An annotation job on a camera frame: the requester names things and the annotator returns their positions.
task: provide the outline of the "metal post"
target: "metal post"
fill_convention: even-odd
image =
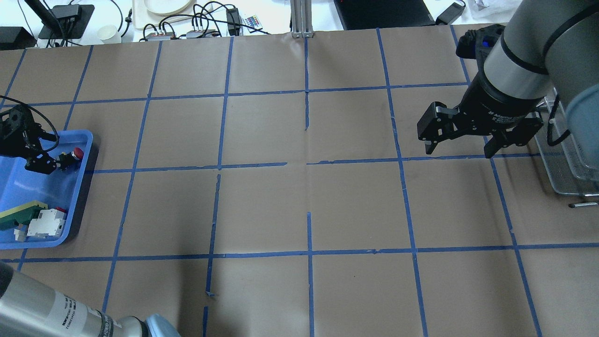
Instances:
[[[291,35],[313,37],[312,0],[291,0]]]

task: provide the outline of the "red cap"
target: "red cap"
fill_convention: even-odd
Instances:
[[[72,154],[75,157],[75,159],[83,159],[83,150],[81,150],[80,148],[74,148]]]

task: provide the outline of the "blue plastic bin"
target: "blue plastic bin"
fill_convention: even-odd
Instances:
[[[65,171],[55,170],[51,174],[42,174],[25,170],[23,158],[0,157],[0,212],[38,200],[50,208],[66,209],[66,221],[60,237],[28,237],[24,242],[14,239],[13,230],[0,231],[0,249],[42,248],[60,245],[71,230],[75,206],[80,197],[81,183],[92,153],[93,135],[88,130],[59,131],[60,143],[50,151],[50,156],[58,157],[61,152],[69,153],[75,147],[84,152],[80,164]],[[41,141],[47,149],[52,142]]]

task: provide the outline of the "white plastic bag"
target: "white plastic bag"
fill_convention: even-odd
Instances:
[[[469,0],[473,19],[481,19],[493,14],[516,11],[522,0]]]

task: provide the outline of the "black stand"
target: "black stand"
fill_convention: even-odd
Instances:
[[[69,39],[81,38],[83,36],[83,32],[87,28],[89,19],[92,17],[93,10],[95,9],[95,7],[93,5],[80,5],[80,6],[81,6],[81,17],[75,21],[75,25],[73,26],[71,33],[69,34],[69,36],[67,36],[67,38],[69,38]],[[54,6],[54,7],[52,7],[52,9],[54,10],[56,7],[63,7],[63,5]],[[59,22],[60,22],[60,25],[62,26],[62,30],[65,31],[65,33],[66,33],[66,20],[59,19]],[[38,36],[38,38],[43,39],[43,40],[49,40],[51,38],[59,39],[59,38],[62,38],[62,36],[56,36],[56,34],[52,33],[50,28],[48,28],[44,25],[44,27],[41,29],[41,32],[40,32],[40,35]]]

